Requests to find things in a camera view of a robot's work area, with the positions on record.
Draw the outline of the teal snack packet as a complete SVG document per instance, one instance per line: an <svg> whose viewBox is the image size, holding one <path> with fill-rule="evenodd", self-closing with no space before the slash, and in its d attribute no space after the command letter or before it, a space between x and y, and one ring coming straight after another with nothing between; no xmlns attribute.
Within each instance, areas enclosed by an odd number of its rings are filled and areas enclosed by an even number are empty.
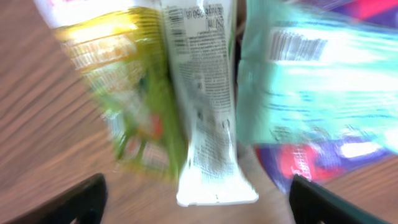
<svg viewBox="0 0 398 224"><path fill-rule="evenodd" d="M237 136L397 150L396 1L248 1Z"/></svg>

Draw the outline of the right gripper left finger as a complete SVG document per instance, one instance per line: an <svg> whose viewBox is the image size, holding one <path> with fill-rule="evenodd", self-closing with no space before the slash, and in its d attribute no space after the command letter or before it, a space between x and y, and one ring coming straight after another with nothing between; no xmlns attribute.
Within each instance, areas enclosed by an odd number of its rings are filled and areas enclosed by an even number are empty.
<svg viewBox="0 0 398 224"><path fill-rule="evenodd" d="M100 224L108 199L105 176L97 173L9 224Z"/></svg>

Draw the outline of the white tube gold cap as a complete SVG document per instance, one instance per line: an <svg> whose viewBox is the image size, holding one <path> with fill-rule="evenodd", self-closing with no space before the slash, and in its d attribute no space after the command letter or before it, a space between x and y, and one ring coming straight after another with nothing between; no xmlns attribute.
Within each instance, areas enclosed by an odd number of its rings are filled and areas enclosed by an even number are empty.
<svg viewBox="0 0 398 224"><path fill-rule="evenodd" d="M237 158L234 46L236 2L161 3L170 70L188 137L177 202L254 203L258 194Z"/></svg>

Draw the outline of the green juice carton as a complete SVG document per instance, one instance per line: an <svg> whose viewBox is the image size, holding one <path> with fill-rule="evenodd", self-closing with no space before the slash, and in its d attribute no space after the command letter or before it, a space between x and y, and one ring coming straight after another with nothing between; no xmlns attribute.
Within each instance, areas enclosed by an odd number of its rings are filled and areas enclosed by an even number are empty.
<svg viewBox="0 0 398 224"><path fill-rule="evenodd" d="M35 0L99 104L116 160L177 180L187 158L159 1Z"/></svg>

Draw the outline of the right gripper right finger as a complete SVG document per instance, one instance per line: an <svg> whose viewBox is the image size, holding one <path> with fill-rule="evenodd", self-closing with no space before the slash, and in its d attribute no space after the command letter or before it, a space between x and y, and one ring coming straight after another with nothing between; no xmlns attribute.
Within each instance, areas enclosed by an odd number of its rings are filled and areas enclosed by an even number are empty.
<svg viewBox="0 0 398 224"><path fill-rule="evenodd" d="M387 223L300 175L295 175L293 178L289 192L289 204L295 223Z"/></svg>

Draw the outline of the purple snack package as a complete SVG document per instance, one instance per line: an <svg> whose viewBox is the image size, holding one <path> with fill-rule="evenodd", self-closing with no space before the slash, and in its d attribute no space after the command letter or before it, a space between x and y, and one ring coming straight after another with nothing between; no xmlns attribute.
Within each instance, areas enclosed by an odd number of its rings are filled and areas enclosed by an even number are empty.
<svg viewBox="0 0 398 224"><path fill-rule="evenodd" d="M397 32L264 2L253 143L273 182L323 182L397 151Z"/></svg>

